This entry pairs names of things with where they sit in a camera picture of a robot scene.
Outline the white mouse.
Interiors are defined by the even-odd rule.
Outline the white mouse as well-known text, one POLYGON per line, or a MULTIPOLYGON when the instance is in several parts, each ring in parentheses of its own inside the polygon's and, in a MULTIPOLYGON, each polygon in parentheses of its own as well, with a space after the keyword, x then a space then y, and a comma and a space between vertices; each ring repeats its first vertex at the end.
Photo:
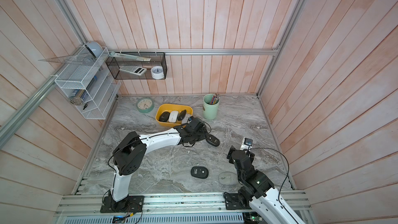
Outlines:
POLYGON ((178 114, 179 114, 179 111, 171 111, 171 112, 170 112, 170 117, 169 117, 168 122, 170 122, 170 123, 176 123, 176 122, 177 122, 177 116, 178 116, 178 114))
POLYGON ((185 114, 183 120, 181 121, 182 124, 188 123, 190 121, 190 118, 192 117, 191 114, 185 114))

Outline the black mouse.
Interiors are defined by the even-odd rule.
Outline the black mouse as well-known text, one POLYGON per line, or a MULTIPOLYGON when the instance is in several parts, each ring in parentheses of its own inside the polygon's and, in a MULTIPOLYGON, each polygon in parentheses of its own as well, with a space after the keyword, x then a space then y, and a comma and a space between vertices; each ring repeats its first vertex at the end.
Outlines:
POLYGON ((187 110, 181 111, 181 112, 178 114, 178 116, 177 116, 177 120, 178 120, 178 121, 182 121, 182 120, 185 118, 186 114, 187 114, 187 110))
POLYGON ((206 179, 209 175, 209 170, 205 167, 195 166, 191 168, 190 174, 195 178, 206 179))
POLYGON ((170 112, 163 112, 163 113, 159 116, 158 121, 159 121, 159 122, 168 122, 169 117, 170 117, 170 112))
POLYGON ((220 145, 220 140, 212 134, 206 134, 206 142, 214 147, 218 147, 220 145))

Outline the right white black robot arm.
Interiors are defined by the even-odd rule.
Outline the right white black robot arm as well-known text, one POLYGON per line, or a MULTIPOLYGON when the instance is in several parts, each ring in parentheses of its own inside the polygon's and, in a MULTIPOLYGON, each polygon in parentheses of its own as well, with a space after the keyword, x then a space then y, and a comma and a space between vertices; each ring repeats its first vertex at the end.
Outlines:
POLYGON ((238 191, 239 204, 256 211, 268 224, 303 224, 301 217, 280 196, 274 183, 252 162, 254 153, 231 146, 227 155, 235 166, 237 179, 242 184, 238 191))

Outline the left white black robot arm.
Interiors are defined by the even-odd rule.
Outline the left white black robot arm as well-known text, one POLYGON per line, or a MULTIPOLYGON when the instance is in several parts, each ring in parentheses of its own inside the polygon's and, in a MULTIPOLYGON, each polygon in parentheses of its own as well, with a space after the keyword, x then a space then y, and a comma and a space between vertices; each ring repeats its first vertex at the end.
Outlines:
POLYGON ((114 163, 114 181, 108 196, 110 203, 115 205, 127 200, 132 174, 139 169, 145 154, 169 146, 193 147, 202 140, 219 146, 219 140, 210 134, 209 128, 205 121, 191 116, 187 123, 163 132, 148 135, 130 132, 111 156, 114 163))

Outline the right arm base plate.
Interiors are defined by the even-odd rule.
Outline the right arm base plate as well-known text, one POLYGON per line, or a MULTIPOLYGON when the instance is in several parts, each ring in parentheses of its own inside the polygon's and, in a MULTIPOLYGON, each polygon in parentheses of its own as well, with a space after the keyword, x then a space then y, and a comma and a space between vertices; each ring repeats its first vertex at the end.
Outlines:
POLYGON ((245 204, 239 200, 239 195, 237 193, 224 192, 223 197, 227 210, 250 209, 248 204, 245 204))

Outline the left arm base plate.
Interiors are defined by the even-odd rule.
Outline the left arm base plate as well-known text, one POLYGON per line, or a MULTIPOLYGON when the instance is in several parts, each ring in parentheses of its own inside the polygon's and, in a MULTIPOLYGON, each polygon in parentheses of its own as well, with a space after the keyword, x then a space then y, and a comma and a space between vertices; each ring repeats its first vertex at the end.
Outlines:
POLYGON ((103 199, 100 213, 137 213, 142 212, 144 196, 127 196, 116 202, 111 195, 103 199))

